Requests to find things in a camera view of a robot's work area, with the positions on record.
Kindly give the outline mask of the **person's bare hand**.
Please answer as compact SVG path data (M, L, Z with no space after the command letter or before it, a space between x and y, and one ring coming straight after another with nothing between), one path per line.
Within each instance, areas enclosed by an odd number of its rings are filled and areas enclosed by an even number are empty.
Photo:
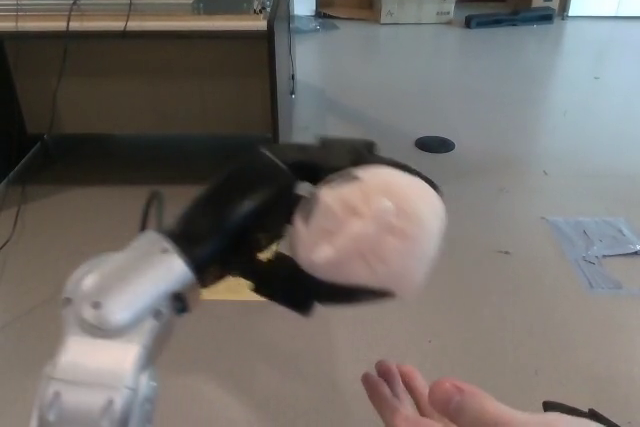
M381 360L361 377L373 408L386 426L592 426L560 413L509 407L480 388L451 378L427 382L410 365Z

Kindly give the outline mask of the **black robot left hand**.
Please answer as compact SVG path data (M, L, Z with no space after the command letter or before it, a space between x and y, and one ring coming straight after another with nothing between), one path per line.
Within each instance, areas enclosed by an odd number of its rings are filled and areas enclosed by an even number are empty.
M437 184L373 141L324 138L257 149L167 230L196 279L227 276L302 315L414 294L438 258Z

